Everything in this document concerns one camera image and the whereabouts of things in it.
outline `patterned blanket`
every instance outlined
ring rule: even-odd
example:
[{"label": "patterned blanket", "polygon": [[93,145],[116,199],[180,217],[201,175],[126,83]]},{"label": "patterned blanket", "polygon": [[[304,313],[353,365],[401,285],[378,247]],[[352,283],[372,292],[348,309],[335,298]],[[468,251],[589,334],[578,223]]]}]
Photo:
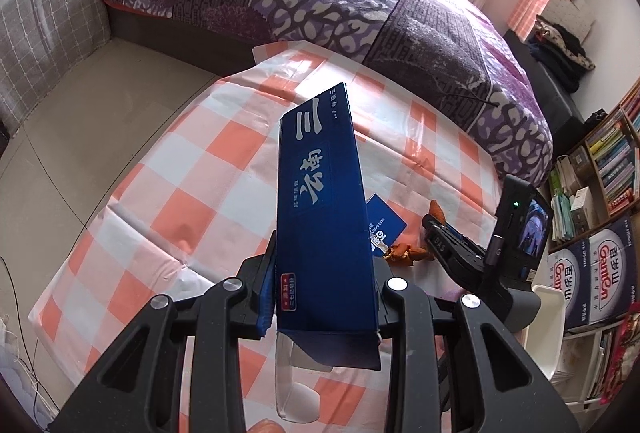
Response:
[{"label": "patterned blanket", "polygon": [[454,121],[498,174],[546,176],[552,138],[529,81],[466,0],[109,0],[258,45],[307,40],[363,63]]}]

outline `orange and white tablecloth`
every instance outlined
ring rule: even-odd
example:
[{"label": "orange and white tablecloth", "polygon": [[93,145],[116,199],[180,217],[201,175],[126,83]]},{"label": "orange and white tablecloth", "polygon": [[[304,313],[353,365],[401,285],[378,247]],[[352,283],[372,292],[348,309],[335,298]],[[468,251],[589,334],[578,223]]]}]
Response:
[{"label": "orange and white tablecloth", "polygon": [[[500,185],[490,156],[432,106],[383,76],[308,42],[254,50],[258,64],[216,81],[175,120],[116,188],[31,311],[41,342],[78,384],[126,323],[156,293],[203,293],[265,251],[276,221],[278,123],[284,112],[344,81],[366,196],[377,193],[416,243],[432,199],[447,220],[486,245]],[[430,294],[458,287],[437,263],[401,272]],[[278,419],[274,327],[242,341],[247,424]],[[383,370],[296,369],[321,396],[320,420],[282,422],[289,432],[383,430]],[[188,393],[183,392],[183,424]]]}]

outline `small display screen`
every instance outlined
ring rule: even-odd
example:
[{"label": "small display screen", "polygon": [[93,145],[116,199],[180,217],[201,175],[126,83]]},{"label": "small display screen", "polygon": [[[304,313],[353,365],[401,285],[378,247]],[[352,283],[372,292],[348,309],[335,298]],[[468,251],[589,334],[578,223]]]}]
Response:
[{"label": "small display screen", "polygon": [[525,254],[537,257],[545,247],[546,227],[549,216],[535,200],[530,201],[518,248]]}]

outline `human thumb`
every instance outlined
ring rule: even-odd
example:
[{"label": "human thumb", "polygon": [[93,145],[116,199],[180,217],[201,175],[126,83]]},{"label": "human thumb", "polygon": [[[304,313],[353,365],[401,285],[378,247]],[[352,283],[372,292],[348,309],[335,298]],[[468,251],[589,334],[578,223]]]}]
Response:
[{"label": "human thumb", "polygon": [[265,419],[261,420],[254,427],[249,429],[247,433],[285,433],[285,431],[279,424]]}]

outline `silver screw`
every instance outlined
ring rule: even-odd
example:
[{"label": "silver screw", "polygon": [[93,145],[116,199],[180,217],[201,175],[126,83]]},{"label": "silver screw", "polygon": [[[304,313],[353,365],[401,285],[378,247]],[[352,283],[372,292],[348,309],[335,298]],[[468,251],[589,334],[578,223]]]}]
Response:
[{"label": "silver screw", "polygon": [[164,294],[155,296],[151,300],[151,308],[155,308],[156,310],[164,308],[167,305],[169,305],[169,298]]},{"label": "silver screw", "polygon": [[242,287],[242,280],[238,278],[229,278],[228,280],[225,280],[225,283],[223,283],[222,286],[225,288],[225,290],[233,292]]},{"label": "silver screw", "polygon": [[480,299],[475,294],[465,294],[462,297],[462,304],[469,308],[478,308],[480,306]]},{"label": "silver screw", "polygon": [[390,289],[400,292],[407,288],[407,282],[402,278],[391,278],[386,282]]}]

